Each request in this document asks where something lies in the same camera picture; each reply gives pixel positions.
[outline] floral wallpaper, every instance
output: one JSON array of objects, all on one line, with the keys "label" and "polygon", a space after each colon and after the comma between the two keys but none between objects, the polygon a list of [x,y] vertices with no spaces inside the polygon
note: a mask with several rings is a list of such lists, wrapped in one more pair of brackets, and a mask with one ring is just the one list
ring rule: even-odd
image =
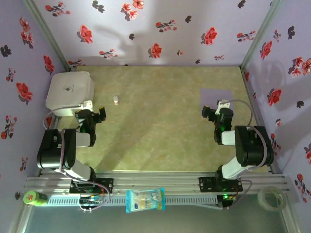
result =
[{"label": "floral wallpaper", "polygon": [[71,69],[239,66],[271,2],[35,0]]},{"label": "floral wallpaper", "polygon": [[0,14],[0,226],[9,232],[37,170],[50,81],[63,67],[21,0],[2,1]]},{"label": "floral wallpaper", "polygon": [[308,3],[282,2],[244,70],[258,120],[270,135],[275,165],[290,177],[297,193],[297,200],[292,203],[304,232],[311,232],[311,50],[307,46],[311,15],[305,7]]}]

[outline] purple paper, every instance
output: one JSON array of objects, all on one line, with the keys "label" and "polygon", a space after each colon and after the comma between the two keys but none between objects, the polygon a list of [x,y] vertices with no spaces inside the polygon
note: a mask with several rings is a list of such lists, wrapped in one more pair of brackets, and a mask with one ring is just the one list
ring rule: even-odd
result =
[{"label": "purple paper", "polygon": [[[232,91],[217,90],[217,89],[201,89],[201,109],[204,105],[208,105],[211,109],[217,109],[217,101],[219,100],[232,100]],[[230,103],[230,109],[234,112],[234,105]]]}]

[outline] snack packet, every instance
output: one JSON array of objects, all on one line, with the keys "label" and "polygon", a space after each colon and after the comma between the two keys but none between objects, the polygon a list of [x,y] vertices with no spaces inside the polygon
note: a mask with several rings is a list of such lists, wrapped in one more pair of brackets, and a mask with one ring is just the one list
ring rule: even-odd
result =
[{"label": "snack packet", "polygon": [[165,210],[164,188],[156,190],[126,192],[126,212],[136,212],[141,210]]}]

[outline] white box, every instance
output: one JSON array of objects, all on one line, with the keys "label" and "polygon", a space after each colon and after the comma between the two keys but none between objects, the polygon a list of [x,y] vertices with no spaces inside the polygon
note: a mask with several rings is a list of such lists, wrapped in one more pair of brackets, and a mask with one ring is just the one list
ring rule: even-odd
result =
[{"label": "white box", "polygon": [[94,81],[86,71],[55,74],[45,105],[58,117],[73,116],[79,109],[93,111]]}]

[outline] green bottle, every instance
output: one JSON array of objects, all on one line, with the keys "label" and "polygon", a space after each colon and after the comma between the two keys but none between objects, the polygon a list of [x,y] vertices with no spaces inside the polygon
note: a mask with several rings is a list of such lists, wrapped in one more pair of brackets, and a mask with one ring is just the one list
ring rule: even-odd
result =
[{"label": "green bottle", "polygon": [[48,196],[43,193],[28,191],[25,193],[23,200],[25,204],[40,206],[48,202]]}]

